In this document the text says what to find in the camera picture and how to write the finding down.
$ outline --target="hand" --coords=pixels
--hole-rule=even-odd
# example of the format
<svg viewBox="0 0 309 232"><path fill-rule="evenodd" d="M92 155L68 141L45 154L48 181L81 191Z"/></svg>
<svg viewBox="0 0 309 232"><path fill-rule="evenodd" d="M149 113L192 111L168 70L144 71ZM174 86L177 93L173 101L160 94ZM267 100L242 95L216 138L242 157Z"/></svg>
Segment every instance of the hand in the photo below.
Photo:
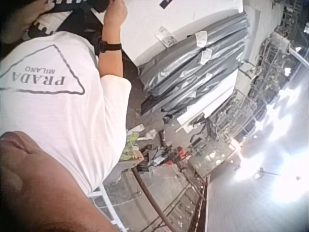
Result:
<svg viewBox="0 0 309 232"><path fill-rule="evenodd" d="M1 42L13 44L18 41L41 14L50 11L54 6L51 0L36 0L14 12L4 23Z"/></svg>
<svg viewBox="0 0 309 232"><path fill-rule="evenodd" d="M120 28L127 16L124 0L110 0L105 16L104 27Z"/></svg>

